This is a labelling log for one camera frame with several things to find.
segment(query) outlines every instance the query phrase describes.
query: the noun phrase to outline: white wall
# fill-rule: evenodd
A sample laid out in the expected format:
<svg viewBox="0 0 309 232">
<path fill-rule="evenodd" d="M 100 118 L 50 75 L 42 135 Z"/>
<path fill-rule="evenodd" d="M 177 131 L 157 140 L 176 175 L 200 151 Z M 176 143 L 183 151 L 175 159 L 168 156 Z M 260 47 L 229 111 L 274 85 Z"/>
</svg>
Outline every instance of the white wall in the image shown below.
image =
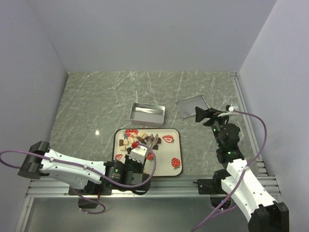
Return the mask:
<svg viewBox="0 0 309 232">
<path fill-rule="evenodd" d="M 276 0 L 29 0 L 67 71 L 238 72 Z"/>
<path fill-rule="evenodd" d="M 248 108 L 265 119 L 267 170 L 276 175 L 292 229 L 307 231 L 309 209 L 309 1 L 279 0 L 239 72 Z M 255 132 L 262 141 L 262 126 Z"/>
<path fill-rule="evenodd" d="M 0 1 L 0 150 L 48 140 L 66 72 L 26 0 Z M 4 159 L 21 164 L 24 156 Z M 0 164 L 0 231 L 14 231 L 29 180 Z"/>
</svg>

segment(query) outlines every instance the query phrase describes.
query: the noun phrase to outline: tray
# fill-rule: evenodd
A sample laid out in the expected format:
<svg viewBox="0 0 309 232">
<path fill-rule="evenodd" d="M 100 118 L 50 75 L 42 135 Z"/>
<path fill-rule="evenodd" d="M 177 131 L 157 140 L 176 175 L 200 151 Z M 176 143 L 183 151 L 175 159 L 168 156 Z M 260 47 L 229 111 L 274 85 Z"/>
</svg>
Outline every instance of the tray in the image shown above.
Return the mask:
<svg viewBox="0 0 309 232">
<path fill-rule="evenodd" d="M 154 176 L 177 176 L 183 170 L 180 137 L 176 129 L 173 128 L 159 128 L 159 129 L 143 129 L 143 128 L 129 128 L 119 129 L 114 135 L 114 144 L 112 152 L 112 160 L 120 160 L 125 162 L 126 152 L 120 151 L 119 139 L 125 139 L 132 132 L 145 132 L 146 134 L 156 135 L 161 138 L 161 143 L 158 145 L 159 149 L 154 150 L 156 157 L 156 169 Z M 147 157 L 144 167 L 144 172 L 150 174 L 153 170 L 154 162 L 151 156 Z"/>
<path fill-rule="evenodd" d="M 196 106 L 204 110 L 209 108 L 203 95 L 176 102 L 177 110 L 183 118 L 194 116 Z"/>
<path fill-rule="evenodd" d="M 164 106 L 133 103 L 130 122 L 133 125 L 163 127 L 164 114 Z"/>
</svg>

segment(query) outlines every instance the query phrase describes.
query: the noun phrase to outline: white tray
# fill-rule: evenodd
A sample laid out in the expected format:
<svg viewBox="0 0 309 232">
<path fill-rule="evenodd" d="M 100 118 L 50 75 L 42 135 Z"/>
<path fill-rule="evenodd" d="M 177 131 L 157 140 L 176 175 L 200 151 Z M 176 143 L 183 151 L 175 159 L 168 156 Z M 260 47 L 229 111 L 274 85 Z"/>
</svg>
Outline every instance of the white tray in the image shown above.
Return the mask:
<svg viewBox="0 0 309 232">
<path fill-rule="evenodd" d="M 154 150 L 156 157 L 156 169 L 154 176 L 177 176 L 183 170 L 180 137 L 176 129 L 173 128 L 161 128 L 161 129 L 143 129 L 143 128 L 126 128 L 116 131 L 114 135 L 114 145 L 112 159 L 116 159 L 125 162 L 126 151 L 120 151 L 119 140 L 125 139 L 130 135 L 130 132 L 126 133 L 126 130 L 138 130 L 138 134 L 142 131 L 148 136 L 153 134 L 159 135 L 161 138 L 161 144 L 158 144 L 159 149 Z M 147 161 L 144 167 L 144 172 L 150 174 L 153 170 L 154 162 L 151 157 L 147 157 Z"/>
</svg>

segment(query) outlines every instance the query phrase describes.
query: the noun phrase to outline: strawberry print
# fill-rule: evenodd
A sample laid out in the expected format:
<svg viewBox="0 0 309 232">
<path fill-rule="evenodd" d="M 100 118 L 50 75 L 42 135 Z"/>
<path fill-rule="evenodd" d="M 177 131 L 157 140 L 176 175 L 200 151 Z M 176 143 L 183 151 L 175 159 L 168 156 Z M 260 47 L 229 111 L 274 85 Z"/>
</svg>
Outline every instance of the strawberry print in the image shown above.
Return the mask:
<svg viewBox="0 0 309 232">
<path fill-rule="evenodd" d="M 124 131 L 123 133 L 124 138 L 127 139 L 128 137 L 130 137 L 131 133 L 138 134 L 139 131 L 137 129 L 126 129 L 126 131 Z"/>
<path fill-rule="evenodd" d="M 164 135 L 162 139 L 168 144 L 173 144 L 175 142 L 174 137 L 171 135 Z"/>
<path fill-rule="evenodd" d="M 180 160 L 179 159 L 172 158 L 171 163 L 172 163 L 172 166 L 173 166 L 174 170 L 177 170 L 177 169 L 180 168 Z"/>
<path fill-rule="evenodd" d="M 120 160 L 122 158 L 122 154 L 118 154 L 115 156 L 115 160 Z"/>
</svg>

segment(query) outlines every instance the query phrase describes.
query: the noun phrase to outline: food piece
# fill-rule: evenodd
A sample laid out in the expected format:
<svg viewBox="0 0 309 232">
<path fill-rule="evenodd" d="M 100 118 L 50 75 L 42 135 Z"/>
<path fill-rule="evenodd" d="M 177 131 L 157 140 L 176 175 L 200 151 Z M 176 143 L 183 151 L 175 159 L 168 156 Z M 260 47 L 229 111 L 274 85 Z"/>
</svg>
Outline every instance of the food piece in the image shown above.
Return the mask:
<svg viewBox="0 0 309 232">
<path fill-rule="evenodd" d="M 141 138 L 147 140 L 147 136 L 148 136 L 148 135 L 145 133 L 143 136 L 141 136 Z"/>
<path fill-rule="evenodd" d="M 137 134 L 136 133 L 131 133 L 130 135 L 132 138 L 136 138 L 137 137 Z"/>
<path fill-rule="evenodd" d="M 159 150 L 159 145 L 158 144 L 154 145 L 153 150 Z"/>
<path fill-rule="evenodd" d="M 128 142 L 131 143 L 131 144 L 134 143 L 134 139 L 133 139 L 132 137 L 128 137 L 127 140 L 128 140 Z"/>
<path fill-rule="evenodd" d="M 172 158 L 171 163 L 172 163 L 172 166 L 173 166 L 174 170 L 177 170 L 177 169 L 180 168 L 180 160 L 179 159 Z"/>
<path fill-rule="evenodd" d="M 128 137 L 130 137 L 131 133 L 138 134 L 139 131 L 137 129 L 126 129 L 126 131 L 124 131 L 123 133 L 124 138 L 127 139 Z"/>
<path fill-rule="evenodd" d="M 165 141 L 165 142 L 167 142 L 168 144 L 172 144 L 172 143 L 174 143 L 174 137 L 173 136 L 171 136 L 171 135 L 164 135 L 163 137 L 162 137 L 162 139 Z"/>
<path fill-rule="evenodd" d="M 152 155 L 152 153 L 148 153 L 147 160 L 149 160 L 150 162 L 154 161 L 154 156 Z"/>
<path fill-rule="evenodd" d="M 118 154 L 115 156 L 115 160 L 120 160 L 122 158 L 122 154 Z"/>
<path fill-rule="evenodd" d="M 138 142 L 138 141 L 135 141 L 134 143 L 132 143 L 132 147 L 133 147 L 133 148 L 136 148 L 138 145 L 139 145 L 139 142 Z"/>
<path fill-rule="evenodd" d="M 142 138 L 144 135 L 145 135 L 145 132 L 142 131 L 142 132 L 139 134 L 139 137 Z"/>
<path fill-rule="evenodd" d="M 143 142 L 144 140 L 141 137 L 137 137 L 137 140 Z"/>
</svg>

